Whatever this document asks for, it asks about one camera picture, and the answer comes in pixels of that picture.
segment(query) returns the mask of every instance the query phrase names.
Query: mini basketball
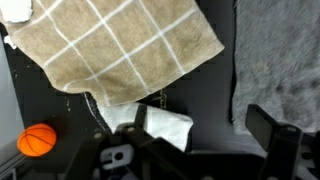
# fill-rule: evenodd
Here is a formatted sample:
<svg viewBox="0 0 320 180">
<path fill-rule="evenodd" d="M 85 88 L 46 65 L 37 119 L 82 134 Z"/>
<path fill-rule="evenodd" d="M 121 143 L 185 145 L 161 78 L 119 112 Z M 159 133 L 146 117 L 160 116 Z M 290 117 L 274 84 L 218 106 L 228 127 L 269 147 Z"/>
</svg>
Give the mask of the mini basketball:
<svg viewBox="0 0 320 180">
<path fill-rule="evenodd" d="M 56 140 L 56 132 L 50 126 L 40 123 L 24 130 L 19 136 L 17 146 L 26 156 L 39 157 L 49 152 Z"/>
</svg>

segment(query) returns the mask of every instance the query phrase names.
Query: orange ball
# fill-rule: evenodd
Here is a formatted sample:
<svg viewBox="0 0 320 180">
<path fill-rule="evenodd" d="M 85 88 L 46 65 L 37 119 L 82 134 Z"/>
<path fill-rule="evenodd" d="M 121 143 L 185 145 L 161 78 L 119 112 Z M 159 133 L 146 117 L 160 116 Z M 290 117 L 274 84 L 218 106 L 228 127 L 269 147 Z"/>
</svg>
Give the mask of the orange ball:
<svg viewBox="0 0 320 180">
<path fill-rule="evenodd" d="M 24 130 L 19 136 L 17 145 L 21 153 L 39 157 L 49 152 L 56 140 L 56 132 L 50 126 L 40 123 Z"/>
</svg>

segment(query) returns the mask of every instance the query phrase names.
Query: beige towel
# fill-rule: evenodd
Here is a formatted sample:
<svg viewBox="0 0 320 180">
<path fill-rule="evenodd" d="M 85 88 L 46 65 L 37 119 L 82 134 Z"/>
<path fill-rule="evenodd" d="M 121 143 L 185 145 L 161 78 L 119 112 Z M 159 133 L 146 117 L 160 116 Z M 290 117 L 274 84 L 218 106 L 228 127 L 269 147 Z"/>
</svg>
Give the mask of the beige towel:
<svg viewBox="0 0 320 180">
<path fill-rule="evenodd" d="M 33 0 L 13 42 L 68 93 L 100 107 L 139 100 L 222 51 L 193 0 Z"/>
</svg>

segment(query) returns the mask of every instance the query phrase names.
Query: gray towel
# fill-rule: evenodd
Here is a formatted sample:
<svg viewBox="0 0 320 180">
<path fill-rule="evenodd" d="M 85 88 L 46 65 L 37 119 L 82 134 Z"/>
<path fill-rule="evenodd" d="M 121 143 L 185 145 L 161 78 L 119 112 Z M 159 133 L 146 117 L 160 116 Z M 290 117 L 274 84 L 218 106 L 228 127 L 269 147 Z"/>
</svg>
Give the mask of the gray towel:
<svg viewBox="0 0 320 180">
<path fill-rule="evenodd" d="M 320 1 L 238 0 L 233 121 L 248 104 L 304 131 L 320 125 Z"/>
</svg>

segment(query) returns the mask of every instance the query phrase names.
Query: basketball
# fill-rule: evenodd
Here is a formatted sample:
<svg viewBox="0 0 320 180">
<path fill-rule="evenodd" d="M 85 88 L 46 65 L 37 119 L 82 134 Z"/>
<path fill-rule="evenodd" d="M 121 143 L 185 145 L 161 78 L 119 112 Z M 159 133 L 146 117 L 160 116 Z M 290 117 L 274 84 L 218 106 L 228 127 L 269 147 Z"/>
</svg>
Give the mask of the basketball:
<svg viewBox="0 0 320 180">
<path fill-rule="evenodd" d="M 56 140 L 56 132 L 50 126 L 40 123 L 24 130 L 19 136 L 17 146 L 22 154 L 39 157 L 49 152 Z"/>
</svg>

